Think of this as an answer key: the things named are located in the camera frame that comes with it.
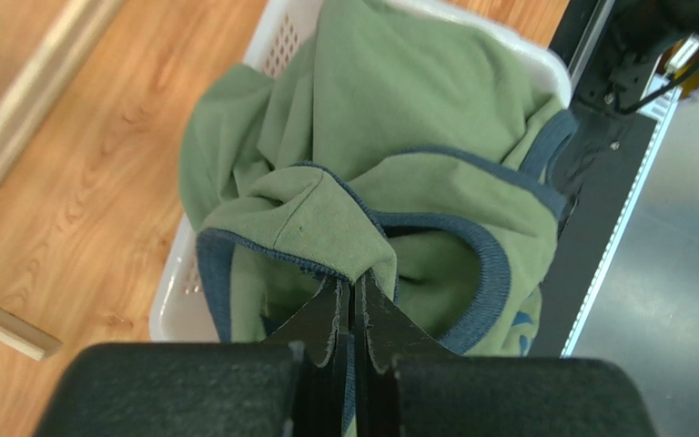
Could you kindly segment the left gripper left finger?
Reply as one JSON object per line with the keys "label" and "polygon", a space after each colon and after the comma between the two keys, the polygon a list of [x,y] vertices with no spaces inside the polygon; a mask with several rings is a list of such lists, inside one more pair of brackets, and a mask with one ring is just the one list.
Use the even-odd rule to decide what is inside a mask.
{"label": "left gripper left finger", "polygon": [[323,278],[317,293],[266,339],[302,357],[291,420],[294,436],[342,436],[349,349],[347,283]]}

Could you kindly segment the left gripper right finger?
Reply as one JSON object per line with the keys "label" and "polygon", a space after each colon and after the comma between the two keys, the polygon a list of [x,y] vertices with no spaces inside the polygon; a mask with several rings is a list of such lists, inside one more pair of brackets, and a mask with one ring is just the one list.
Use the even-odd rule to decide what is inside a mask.
{"label": "left gripper right finger", "polygon": [[355,414],[359,436],[401,436],[398,361],[450,358],[377,284],[369,269],[354,285]]}

